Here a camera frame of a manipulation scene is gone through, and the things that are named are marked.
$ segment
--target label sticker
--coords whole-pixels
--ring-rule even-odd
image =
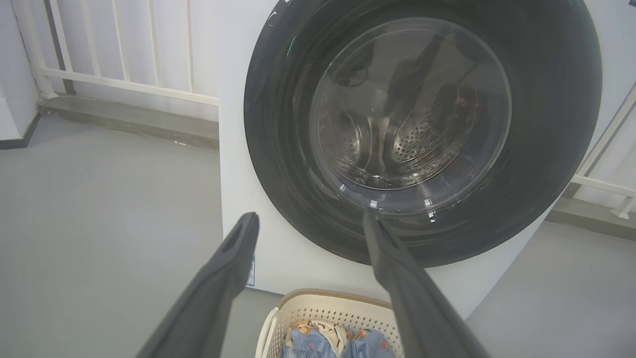
[[[247,277],[247,286],[254,287],[254,271],[256,268],[256,255],[252,256],[252,268],[249,269],[249,276]]]

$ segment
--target door glass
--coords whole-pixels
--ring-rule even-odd
[[[508,132],[511,96],[493,51],[435,18],[382,24],[345,46],[312,99],[310,137],[339,196],[389,211],[457,199]]]

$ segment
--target railing bar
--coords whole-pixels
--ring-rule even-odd
[[[194,74],[193,74],[193,63],[192,63],[192,25],[191,25],[191,6],[190,0],[186,0],[186,27],[188,33],[188,85],[190,87],[190,93],[194,93]]]
[[[625,118],[630,114],[632,108],[636,104],[636,83],[632,87],[631,91],[625,98],[625,101],[621,105],[621,108],[616,112],[614,118],[607,126],[607,129],[603,133],[603,135],[598,140],[597,144],[594,146],[588,157],[583,161],[581,167],[576,172],[578,175],[585,176],[588,174],[588,171],[592,167],[592,165],[596,162],[599,155],[605,150],[608,142],[612,139],[616,131],[621,127]]]
[[[71,55],[69,55],[69,47],[66,45],[66,37],[64,36],[64,27],[62,26],[62,17],[60,16],[60,6],[57,4],[57,0],[51,1],[51,11],[53,12],[53,20],[55,21],[55,32],[60,42],[60,49],[62,51],[62,60],[64,61],[64,68],[68,72],[73,72],[73,65],[71,65]]]
[[[90,60],[93,62],[93,73],[97,77],[102,76],[102,70],[99,68],[97,60],[97,47],[95,46],[95,34],[91,25],[90,12],[86,0],[79,0],[81,4],[82,20],[84,21],[84,31],[86,32],[86,42],[88,42],[88,51],[90,52]]]
[[[151,47],[153,50],[153,65],[155,65],[155,84],[163,87],[161,72],[159,67],[159,52],[157,50],[157,31],[155,25],[155,0],[148,0],[148,24],[150,25]]]
[[[173,97],[178,99],[184,99],[186,101],[192,101],[197,103],[210,104],[213,106],[219,105],[219,99],[216,97],[206,96],[198,93],[190,93],[184,90],[167,89],[164,87],[157,87],[154,85],[146,85],[145,83],[137,83],[130,81],[116,80],[114,78],[96,77],[93,75],[86,75],[84,73],[67,72],[59,69],[43,68],[42,74],[50,77],[67,78],[69,80],[94,83],[96,85],[104,85],[115,87],[119,89],[133,90],[136,92],[143,92],[149,94],[157,94],[159,96]]]
[[[629,219],[629,212],[634,206],[636,206],[636,197],[628,196],[616,209],[612,209],[610,212],[619,218]]]
[[[35,62],[30,61],[31,69],[38,83],[38,87],[42,92],[44,98],[57,97],[53,91],[53,85],[48,78],[42,73],[42,69],[46,68],[46,62],[44,60],[44,54],[42,53],[42,46],[38,39],[38,32],[36,31],[35,20],[33,19],[33,9],[30,1],[18,1],[18,12],[21,14],[20,18],[24,19],[28,44],[31,48],[33,56],[35,56]]]
[[[119,14],[118,0],[113,1],[113,13],[115,17],[115,30],[117,31],[117,42],[120,48],[121,70],[123,72],[123,79],[126,82],[130,82],[130,71],[128,70],[128,59],[126,56],[125,46],[123,43],[123,36],[121,33],[121,16]]]
[[[53,47],[55,48],[55,57],[57,58],[57,64],[59,69],[65,71],[64,58],[62,57],[62,49],[60,48],[60,39],[57,37],[57,30],[55,28],[55,19],[53,18],[53,10],[51,9],[51,1],[44,0],[44,8],[46,10],[46,21],[48,22],[49,30],[51,31],[51,39],[53,40]],[[73,87],[73,81],[63,79],[64,92],[71,95],[76,95],[77,92]]]
[[[589,187],[621,194],[624,196],[636,197],[636,189],[603,182],[602,180],[588,178],[587,176],[574,175],[574,177],[572,178],[572,183],[587,185]]]

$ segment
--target concrete ledge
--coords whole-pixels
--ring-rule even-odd
[[[76,96],[44,99],[38,105],[40,113],[56,114],[71,122],[219,150],[219,124],[210,120]]]
[[[636,215],[624,219],[610,213],[609,210],[611,208],[600,204],[561,197],[546,217],[546,221],[636,241]]]

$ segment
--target blue clothing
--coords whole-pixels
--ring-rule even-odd
[[[318,330],[300,333],[299,327],[291,331],[290,344],[283,343],[279,358],[337,358],[331,344]],[[393,351],[382,333],[363,329],[347,342],[342,358],[394,358]]]

